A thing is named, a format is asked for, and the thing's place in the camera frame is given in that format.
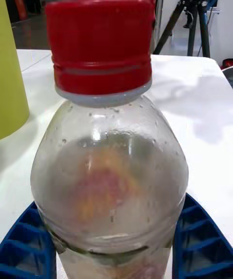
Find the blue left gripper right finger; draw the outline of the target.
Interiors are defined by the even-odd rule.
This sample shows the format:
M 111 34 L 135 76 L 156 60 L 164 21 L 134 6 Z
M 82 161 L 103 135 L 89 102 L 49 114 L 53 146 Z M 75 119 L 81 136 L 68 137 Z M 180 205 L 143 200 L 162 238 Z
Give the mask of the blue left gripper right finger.
M 210 215 L 189 194 L 172 246 L 174 279 L 233 278 L 233 247 Z

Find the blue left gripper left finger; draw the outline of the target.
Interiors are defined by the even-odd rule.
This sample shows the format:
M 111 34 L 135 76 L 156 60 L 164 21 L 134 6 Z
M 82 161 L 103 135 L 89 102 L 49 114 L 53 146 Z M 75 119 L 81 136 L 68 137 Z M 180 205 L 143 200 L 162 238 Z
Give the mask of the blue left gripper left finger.
M 56 250 L 31 203 L 12 225 L 0 244 L 2 279 L 55 279 Z

